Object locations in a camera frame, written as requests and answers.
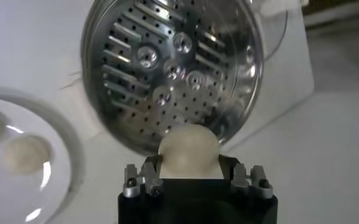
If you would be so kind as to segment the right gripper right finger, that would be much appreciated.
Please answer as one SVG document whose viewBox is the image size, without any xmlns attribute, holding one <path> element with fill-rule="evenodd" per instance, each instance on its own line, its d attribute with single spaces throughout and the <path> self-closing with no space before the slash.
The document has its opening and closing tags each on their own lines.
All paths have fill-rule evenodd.
<svg viewBox="0 0 359 224">
<path fill-rule="evenodd" d="M 255 165 L 247 174 L 245 165 L 234 157 L 219 155 L 218 161 L 224 179 L 230 181 L 233 190 L 262 199 L 274 196 L 273 186 L 267 179 L 263 166 Z"/>
</svg>

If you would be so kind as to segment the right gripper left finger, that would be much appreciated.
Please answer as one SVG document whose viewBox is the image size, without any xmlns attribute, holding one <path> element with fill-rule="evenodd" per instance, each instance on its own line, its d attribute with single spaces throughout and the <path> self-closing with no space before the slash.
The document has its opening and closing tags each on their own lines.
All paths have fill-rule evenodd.
<svg viewBox="0 0 359 224">
<path fill-rule="evenodd" d="M 162 157 L 149 156 L 145 159 L 141 170 L 134 164 L 128 164 L 124 169 L 123 196 L 135 198 L 141 195 L 141 187 L 151 197 L 158 197 L 163 192 L 163 180 L 160 178 Z"/>
</svg>

